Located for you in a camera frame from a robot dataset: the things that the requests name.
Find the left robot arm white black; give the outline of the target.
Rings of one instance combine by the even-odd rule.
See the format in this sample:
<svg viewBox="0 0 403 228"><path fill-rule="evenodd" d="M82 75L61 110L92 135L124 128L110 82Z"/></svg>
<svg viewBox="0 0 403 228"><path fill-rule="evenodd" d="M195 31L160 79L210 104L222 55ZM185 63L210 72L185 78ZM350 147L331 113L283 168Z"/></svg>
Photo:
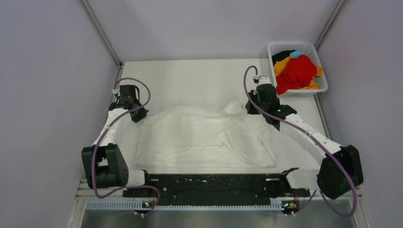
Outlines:
<svg viewBox="0 0 403 228"><path fill-rule="evenodd" d="M133 161L139 140L140 122L148 111L139 101L139 88L122 85L115 90L115 102L108 109L106 123L93 145L81 152L89 188L134 186L140 196L152 192L146 171Z"/></svg>

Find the right aluminium frame post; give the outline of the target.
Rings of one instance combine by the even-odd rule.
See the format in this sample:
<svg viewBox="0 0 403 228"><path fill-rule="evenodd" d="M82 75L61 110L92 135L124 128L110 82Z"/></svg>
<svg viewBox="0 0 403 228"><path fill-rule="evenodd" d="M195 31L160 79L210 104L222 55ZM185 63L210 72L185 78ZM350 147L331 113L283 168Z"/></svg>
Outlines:
<svg viewBox="0 0 403 228"><path fill-rule="evenodd" d="M326 24L324 25L321 33L319 34L318 38L316 39L314 46L316 49L319 49L323 41L325 40L326 36L328 35L329 31L331 30L334 22L340 15L340 13L343 11L345 6L348 4L349 0L339 0L330 14Z"/></svg>

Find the aluminium frame post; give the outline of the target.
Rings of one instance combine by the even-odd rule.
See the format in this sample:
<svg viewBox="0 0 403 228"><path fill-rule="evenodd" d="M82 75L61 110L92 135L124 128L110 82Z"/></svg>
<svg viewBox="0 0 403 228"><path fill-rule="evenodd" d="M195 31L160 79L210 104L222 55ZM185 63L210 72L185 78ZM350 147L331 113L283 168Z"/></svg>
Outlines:
<svg viewBox="0 0 403 228"><path fill-rule="evenodd" d="M328 35L329 31L331 30L334 22L340 15L340 13L343 11L345 6L348 4L349 0L339 0L330 14L326 24L324 25L321 33L319 34L318 38L316 39L314 46L316 49L319 49L323 41L325 40L326 36Z"/></svg>
<svg viewBox="0 0 403 228"><path fill-rule="evenodd" d="M113 45L111 41L109 40L107 34L105 33L101 23L99 22L95 12L93 11L90 2L88 0L80 0L79 1L81 5L84 8L84 11L86 12L87 16L89 17L89 20L94 27L100 41L106 48L108 54L112 58L113 62L116 64L117 67L121 67L123 65L122 61L118 57L115 49L113 48Z"/></svg>

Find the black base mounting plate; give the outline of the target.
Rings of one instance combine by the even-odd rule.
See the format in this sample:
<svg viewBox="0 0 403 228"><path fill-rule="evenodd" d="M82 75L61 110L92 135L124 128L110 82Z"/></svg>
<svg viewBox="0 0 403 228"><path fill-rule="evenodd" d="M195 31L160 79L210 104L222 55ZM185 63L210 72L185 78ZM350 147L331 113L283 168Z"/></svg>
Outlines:
<svg viewBox="0 0 403 228"><path fill-rule="evenodd" d="M284 174L149 174L151 189L123 192L124 198L159 196L158 206L268 206L278 197L309 197L290 187Z"/></svg>

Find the light blue t shirt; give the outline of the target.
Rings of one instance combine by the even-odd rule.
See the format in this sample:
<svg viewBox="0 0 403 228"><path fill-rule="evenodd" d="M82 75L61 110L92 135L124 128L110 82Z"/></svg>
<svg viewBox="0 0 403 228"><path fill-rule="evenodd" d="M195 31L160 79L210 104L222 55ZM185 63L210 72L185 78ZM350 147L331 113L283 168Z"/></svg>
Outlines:
<svg viewBox="0 0 403 228"><path fill-rule="evenodd" d="M298 58L302 53L300 51L293 51L289 54L291 58Z"/></svg>

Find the white t shirt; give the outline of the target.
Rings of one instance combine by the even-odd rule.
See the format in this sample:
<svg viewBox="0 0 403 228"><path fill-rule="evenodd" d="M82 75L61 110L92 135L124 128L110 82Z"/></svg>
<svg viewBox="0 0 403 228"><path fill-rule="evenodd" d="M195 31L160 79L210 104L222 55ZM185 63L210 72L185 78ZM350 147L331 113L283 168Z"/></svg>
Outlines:
<svg viewBox="0 0 403 228"><path fill-rule="evenodd" d="M146 118L133 164L147 168L273 168L273 127L233 100L222 111L179 106Z"/></svg>

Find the white plastic basket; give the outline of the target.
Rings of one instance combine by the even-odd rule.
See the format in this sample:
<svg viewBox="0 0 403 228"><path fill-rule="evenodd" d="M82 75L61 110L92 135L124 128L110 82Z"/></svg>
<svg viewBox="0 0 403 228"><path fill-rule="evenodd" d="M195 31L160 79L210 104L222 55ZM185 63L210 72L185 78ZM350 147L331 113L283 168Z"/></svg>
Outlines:
<svg viewBox="0 0 403 228"><path fill-rule="evenodd" d="M272 64L272 55L281 51L300 51L298 58L287 57ZM302 41L278 41L268 44L272 84L278 95L314 95L328 89L325 74L314 45Z"/></svg>

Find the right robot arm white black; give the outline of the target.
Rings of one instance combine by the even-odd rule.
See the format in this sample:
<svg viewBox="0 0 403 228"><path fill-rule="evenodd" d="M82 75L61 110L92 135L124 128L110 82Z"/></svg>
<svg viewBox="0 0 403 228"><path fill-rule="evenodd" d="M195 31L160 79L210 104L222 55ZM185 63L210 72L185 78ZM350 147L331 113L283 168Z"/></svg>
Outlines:
<svg viewBox="0 0 403 228"><path fill-rule="evenodd" d="M351 192L356 199L356 188L364 181L358 149L325 137L307 124L294 108L281 104L268 77L255 75L253 82L256 88L246 92L247 107L263 115L269 125L297 143L319 166L317 170L298 168L292 171L278 183L279 191L291 196L300 188L318 190L332 200Z"/></svg>

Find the left aluminium frame post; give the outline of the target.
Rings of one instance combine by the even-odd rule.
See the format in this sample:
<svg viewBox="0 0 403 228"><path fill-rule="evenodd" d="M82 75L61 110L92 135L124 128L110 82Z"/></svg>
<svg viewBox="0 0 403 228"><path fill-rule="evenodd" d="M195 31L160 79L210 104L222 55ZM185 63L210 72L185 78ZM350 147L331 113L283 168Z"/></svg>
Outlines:
<svg viewBox="0 0 403 228"><path fill-rule="evenodd" d="M80 0L79 1L81 5L84 8L84 11L86 12L87 16L89 17L89 20L94 27L100 41L106 48L108 54L112 58L113 62L116 64L117 67L121 67L123 65L122 61L118 57L115 49L113 48L113 45L111 41L109 40L107 34L105 33L101 23L99 22L95 12L93 11L90 2L88 0Z"/></svg>

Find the black t shirt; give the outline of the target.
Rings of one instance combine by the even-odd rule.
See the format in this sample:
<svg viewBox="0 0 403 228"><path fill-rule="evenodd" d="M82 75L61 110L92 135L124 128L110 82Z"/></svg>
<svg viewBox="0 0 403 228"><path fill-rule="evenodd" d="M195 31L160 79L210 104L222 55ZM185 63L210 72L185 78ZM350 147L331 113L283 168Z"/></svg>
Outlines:
<svg viewBox="0 0 403 228"><path fill-rule="evenodd" d="M275 65L277 62L284 60L287 57L290 57L290 54L292 52L295 52L295 49L292 50L285 50L285 51L281 51L277 54L272 55L272 64Z"/></svg>

